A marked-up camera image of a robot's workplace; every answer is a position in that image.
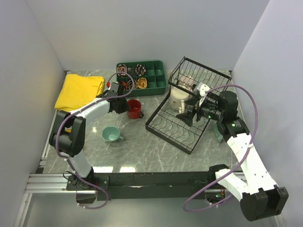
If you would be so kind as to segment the red mug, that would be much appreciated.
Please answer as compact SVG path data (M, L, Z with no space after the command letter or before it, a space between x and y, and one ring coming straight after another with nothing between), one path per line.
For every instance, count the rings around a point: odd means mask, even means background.
M127 115L130 119L139 119L144 117L144 113L142 112L142 105L140 101L136 99L128 100L128 105L130 109L127 111Z

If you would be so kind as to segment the white mug green inside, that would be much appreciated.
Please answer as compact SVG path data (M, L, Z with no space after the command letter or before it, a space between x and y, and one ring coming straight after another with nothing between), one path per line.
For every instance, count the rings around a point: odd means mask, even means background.
M169 103L172 109L178 111L180 114L185 112L185 102L191 95L181 89L173 87L170 90Z

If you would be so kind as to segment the pink speckled mug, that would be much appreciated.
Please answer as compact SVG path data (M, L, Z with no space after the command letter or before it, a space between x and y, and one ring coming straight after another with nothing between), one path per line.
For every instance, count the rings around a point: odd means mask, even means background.
M189 91L193 91L195 87L195 81L191 76L183 75L179 78L178 85Z

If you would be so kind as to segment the teal cup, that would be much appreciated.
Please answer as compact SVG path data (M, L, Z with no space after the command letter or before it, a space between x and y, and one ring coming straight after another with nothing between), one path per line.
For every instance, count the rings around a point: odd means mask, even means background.
M121 136L120 130L116 127L113 127L113 126L106 127L102 131L102 138L105 141L108 141L108 142L114 142L114 141L117 141L117 140L124 140L124 138Z

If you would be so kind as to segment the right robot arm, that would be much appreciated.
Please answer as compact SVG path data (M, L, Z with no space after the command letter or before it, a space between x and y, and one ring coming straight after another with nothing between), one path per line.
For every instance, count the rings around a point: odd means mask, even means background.
M210 167L208 184L185 201L183 210L206 210L207 208L189 209L188 204L210 187L222 186L229 195L217 202L211 202L210 207L223 205L236 198L248 221L280 215L289 198L288 191L285 187L278 186L258 155L253 144L256 131L250 132L246 123L237 115L237 95L231 91L223 91L217 103L212 105L205 100L208 93L201 90L199 98L192 98L192 102L198 103L196 113L216 121L219 133L235 154L238 164L233 169L224 165Z

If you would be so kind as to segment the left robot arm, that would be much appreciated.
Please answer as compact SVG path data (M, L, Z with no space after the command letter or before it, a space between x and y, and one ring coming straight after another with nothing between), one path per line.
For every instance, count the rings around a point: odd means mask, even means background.
M121 114L129 110L124 86L113 82L108 90L74 111L58 111L49 137L49 144L59 157L69 163L78 176L78 185L89 190L94 186L94 170L84 155L86 126L107 113Z

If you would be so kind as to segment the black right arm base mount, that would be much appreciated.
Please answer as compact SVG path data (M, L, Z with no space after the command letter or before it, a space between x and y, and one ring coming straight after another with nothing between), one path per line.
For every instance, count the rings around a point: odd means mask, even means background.
M239 166L235 166L234 168L230 169L225 164L218 164L209 167L206 174L206 180L202 182L203 187L191 195L189 200L195 199L197 196L216 185L220 185L224 189L232 192L230 181L232 181L235 177L237 178L237 176L234 175L234 172L236 172L238 168Z

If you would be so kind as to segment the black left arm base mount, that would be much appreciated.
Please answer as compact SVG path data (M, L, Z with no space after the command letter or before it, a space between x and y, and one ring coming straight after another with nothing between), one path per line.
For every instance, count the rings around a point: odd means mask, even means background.
M63 173L63 178L67 180L66 191L76 192L76 202L78 206L89 209L98 199L104 201L101 207L107 205L110 201L108 192L109 175L107 174L89 174L88 177L80 179L70 171Z

